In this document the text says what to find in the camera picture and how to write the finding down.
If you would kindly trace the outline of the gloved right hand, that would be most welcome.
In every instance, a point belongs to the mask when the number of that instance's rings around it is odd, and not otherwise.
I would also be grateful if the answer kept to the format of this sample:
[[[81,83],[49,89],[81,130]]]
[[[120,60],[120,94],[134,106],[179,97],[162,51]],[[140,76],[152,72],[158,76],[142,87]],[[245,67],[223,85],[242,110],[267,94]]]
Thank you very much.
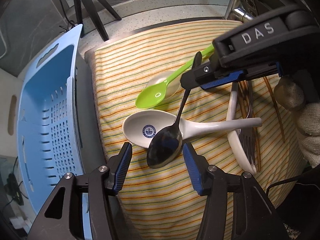
[[[277,103],[291,112],[299,148],[315,168],[319,165],[319,103],[305,103],[303,90],[286,77],[280,78],[273,93]]]

